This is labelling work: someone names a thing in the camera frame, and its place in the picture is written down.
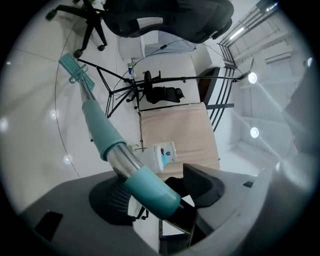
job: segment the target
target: white floor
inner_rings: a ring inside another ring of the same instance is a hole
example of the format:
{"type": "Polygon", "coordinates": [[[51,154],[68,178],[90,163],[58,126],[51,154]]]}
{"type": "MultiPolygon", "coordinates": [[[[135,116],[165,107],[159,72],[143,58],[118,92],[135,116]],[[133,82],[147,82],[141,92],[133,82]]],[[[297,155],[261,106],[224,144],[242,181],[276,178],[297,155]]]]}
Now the white floor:
{"type": "MultiPolygon", "coordinates": [[[[71,0],[59,2],[73,5],[71,0]]],[[[69,83],[70,75],[58,63],[63,54],[73,54],[81,47],[87,25],[64,12],[47,21],[45,15],[57,4],[47,6],[30,22],[1,74],[2,178],[18,213],[62,182],[112,171],[90,142],[79,85],[69,83]]],[[[81,59],[122,76],[127,62],[119,55],[119,38],[101,24],[108,46],[98,51],[101,40],[94,31],[81,59]]],[[[95,82],[93,93],[105,110],[108,92],[94,68],[90,67],[88,74],[95,82]]],[[[108,74],[104,77],[111,88],[118,81],[108,74]]],[[[124,86],[120,82],[117,89],[124,86]]],[[[140,144],[139,116],[132,102],[120,105],[110,120],[129,144],[140,144]]],[[[134,228],[158,251],[157,218],[151,214],[147,220],[136,221],[134,228]]]]}

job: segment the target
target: office chair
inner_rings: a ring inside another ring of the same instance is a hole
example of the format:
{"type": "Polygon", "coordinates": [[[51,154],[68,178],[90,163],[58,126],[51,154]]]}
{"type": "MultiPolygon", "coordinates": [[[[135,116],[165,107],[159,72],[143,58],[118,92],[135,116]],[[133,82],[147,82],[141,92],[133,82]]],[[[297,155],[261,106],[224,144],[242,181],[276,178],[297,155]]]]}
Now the office chair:
{"type": "Polygon", "coordinates": [[[227,31],[234,13],[229,0],[106,0],[104,10],[93,8],[89,0],[83,2],[84,8],[59,5],[46,16],[50,21],[57,11],[63,11],[87,20],[83,44],[73,54],[75,58],[86,49],[94,28],[103,42],[98,49],[104,50],[107,41],[101,20],[114,34],[124,38],[136,38],[158,30],[201,44],[227,31]]]}
{"type": "Polygon", "coordinates": [[[144,73],[144,86],[140,90],[136,90],[131,99],[127,99],[127,102],[133,101],[135,97],[138,97],[138,92],[142,93],[141,99],[145,96],[146,100],[152,104],[156,104],[159,101],[180,103],[180,99],[184,98],[184,94],[180,88],[174,87],[153,87],[152,81],[161,78],[161,72],[157,77],[152,78],[150,71],[144,73]]]}
{"type": "Polygon", "coordinates": [[[83,3],[84,8],[77,8],[60,4],[55,9],[51,10],[45,17],[48,21],[51,21],[56,16],[57,11],[63,11],[86,19],[86,23],[88,24],[88,26],[84,34],[82,47],[76,50],[73,54],[76,59],[80,58],[83,54],[83,51],[87,48],[90,35],[94,29],[97,31],[99,37],[103,42],[103,44],[98,47],[98,50],[103,51],[105,49],[105,46],[107,46],[107,40],[101,26],[101,20],[103,19],[103,16],[107,13],[107,11],[93,8],[89,0],[83,0],[83,3]]]}

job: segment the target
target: light blue brush head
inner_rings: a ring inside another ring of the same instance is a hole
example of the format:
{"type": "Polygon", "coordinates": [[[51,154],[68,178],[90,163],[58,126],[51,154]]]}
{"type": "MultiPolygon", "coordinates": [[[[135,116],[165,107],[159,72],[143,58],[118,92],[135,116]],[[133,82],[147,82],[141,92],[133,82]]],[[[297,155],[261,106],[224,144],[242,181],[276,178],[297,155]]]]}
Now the light blue brush head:
{"type": "Polygon", "coordinates": [[[91,91],[95,88],[95,83],[86,74],[88,67],[86,65],[79,66],[79,64],[74,60],[70,52],[63,55],[59,59],[59,63],[71,75],[71,77],[69,78],[70,83],[74,84],[76,81],[79,82],[79,78],[83,76],[88,88],[91,91]]]}

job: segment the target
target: teal grip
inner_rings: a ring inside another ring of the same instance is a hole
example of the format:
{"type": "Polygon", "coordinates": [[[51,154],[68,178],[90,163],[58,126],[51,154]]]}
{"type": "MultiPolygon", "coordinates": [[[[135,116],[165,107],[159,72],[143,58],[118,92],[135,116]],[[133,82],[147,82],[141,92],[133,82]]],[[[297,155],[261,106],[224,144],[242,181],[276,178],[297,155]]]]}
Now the teal grip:
{"type": "Polygon", "coordinates": [[[181,197],[167,186],[147,166],[141,167],[124,186],[149,212],[166,220],[177,210],[181,197]]]}
{"type": "Polygon", "coordinates": [[[89,99],[82,104],[82,111],[93,142],[102,160],[107,160],[109,150],[118,143],[126,143],[108,118],[99,103],[89,99]]]}

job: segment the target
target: black chair backrest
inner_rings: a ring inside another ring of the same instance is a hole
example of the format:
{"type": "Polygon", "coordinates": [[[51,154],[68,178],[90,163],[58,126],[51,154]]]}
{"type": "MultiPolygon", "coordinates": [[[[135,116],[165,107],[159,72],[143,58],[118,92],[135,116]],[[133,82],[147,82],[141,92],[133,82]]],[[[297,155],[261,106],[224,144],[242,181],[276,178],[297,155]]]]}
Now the black chair backrest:
{"type": "Polygon", "coordinates": [[[156,104],[159,101],[180,103],[180,99],[184,98],[184,94],[180,88],[153,87],[144,90],[146,100],[152,104],[156,104]]]}
{"type": "Polygon", "coordinates": [[[139,37],[153,30],[200,44],[223,31],[234,7],[229,0],[111,0],[104,21],[121,37],[139,37]],[[139,26],[137,19],[162,18],[162,23],[139,26]]]}

